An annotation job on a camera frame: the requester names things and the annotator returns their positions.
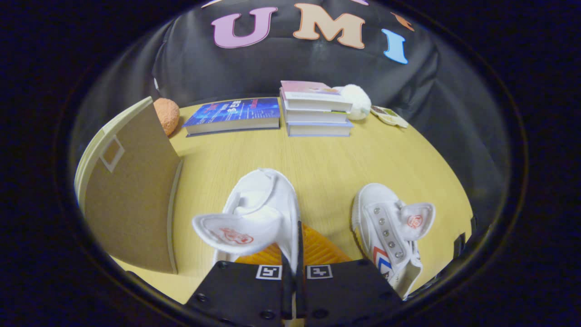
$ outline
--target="letter m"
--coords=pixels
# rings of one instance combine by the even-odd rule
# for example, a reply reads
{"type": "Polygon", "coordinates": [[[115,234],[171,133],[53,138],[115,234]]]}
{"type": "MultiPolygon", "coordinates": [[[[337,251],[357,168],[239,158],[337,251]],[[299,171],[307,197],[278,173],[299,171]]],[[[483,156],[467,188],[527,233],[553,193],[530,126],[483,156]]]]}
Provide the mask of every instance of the letter m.
{"type": "Polygon", "coordinates": [[[365,44],[361,41],[361,26],[365,24],[364,19],[344,13],[333,20],[321,6],[297,3],[295,7],[300,9],[301,19],[300,29],[293,33],[294,37],[305,40],[318,39],[319,34],[315,32],[316,25],[327,41],[333,40],[342,31],[343,33],[337,39],[339,43],[356,49],[365,48],[365,44]]]}

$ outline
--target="small packet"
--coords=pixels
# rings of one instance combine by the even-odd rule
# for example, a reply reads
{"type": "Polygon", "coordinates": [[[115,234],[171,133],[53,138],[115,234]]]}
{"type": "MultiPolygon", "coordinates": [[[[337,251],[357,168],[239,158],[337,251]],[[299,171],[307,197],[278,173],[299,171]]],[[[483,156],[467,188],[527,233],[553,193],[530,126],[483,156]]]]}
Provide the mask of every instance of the small packet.
{"type": "Polygon", "coordinates": [[[403,128],[407,128],[407,126],[409,126],[408,122],[406,122],[391,109],[373,105],[371,106],[371,113],[373,113],[375,116],[377,116],[377,118],[379,118],[379,120],[388,125],[400,126],[403,128]]]}

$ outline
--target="blue letter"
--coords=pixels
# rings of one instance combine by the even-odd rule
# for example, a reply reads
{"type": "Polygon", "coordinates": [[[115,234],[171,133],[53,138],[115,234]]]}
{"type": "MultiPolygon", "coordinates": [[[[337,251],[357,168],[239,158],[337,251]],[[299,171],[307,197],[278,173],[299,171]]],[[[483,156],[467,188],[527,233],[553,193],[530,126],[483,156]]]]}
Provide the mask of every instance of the blue letter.
{"type": "Polygon", "coordinates": [[[403,54],[403,42],[406,39],[390,30],[382,29],[381,31],[388,36],[388,50],[383,54],[393,61],[407,64],[407,59],[403,54]]]}

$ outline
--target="black fabric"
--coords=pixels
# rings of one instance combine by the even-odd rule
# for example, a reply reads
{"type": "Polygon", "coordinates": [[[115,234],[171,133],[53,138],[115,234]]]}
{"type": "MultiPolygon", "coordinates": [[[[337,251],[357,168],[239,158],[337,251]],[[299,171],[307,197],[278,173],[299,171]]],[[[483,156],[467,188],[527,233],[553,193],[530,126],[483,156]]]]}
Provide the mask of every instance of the black fabric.
{"type": "Polygon", "coordinates": [[[396,110],[442,154],[462,183],[484,232],[503,204],[510,166],[501,108],[470,64],[437,35],[375,2],[305,1],[333,19],[350,13],[365,20],[364,49],[336,39],[300,40],[300,10],[293,2],[228,1],[200,7],[152,31],[103,74],[81,107],[73,149],[77,162],[92,136],[117,113],[152,96],[179,106],[242,96],[276,95],[280,80],[321,81],[332,87],[361,86],[376,105],[396,110]],[[214,44],[211,22],[240,13],[235,35],[254,29],[252,9],[276,6],[269,35],[234,49],[214,44]],[[387,58],[388,29],[403,36],[407,65],[387,58]],[[154,78],[159,91],[154,85],[154,78]]]}

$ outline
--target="white plush toy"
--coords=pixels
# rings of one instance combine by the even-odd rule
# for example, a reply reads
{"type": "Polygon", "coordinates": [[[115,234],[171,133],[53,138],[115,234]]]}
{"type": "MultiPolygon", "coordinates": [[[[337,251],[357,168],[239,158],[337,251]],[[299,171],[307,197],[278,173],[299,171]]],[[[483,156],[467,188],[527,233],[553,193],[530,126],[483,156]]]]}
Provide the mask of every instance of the white plush toy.
{"type": "Polygon", "coordinates": [[[363,89],[355,84],[336,86],[334,89],[341,92],[343,98],[353,103],[351,113],[347,116],[350,120],[361,120],[371,111],[371,100],[363,89]]]}

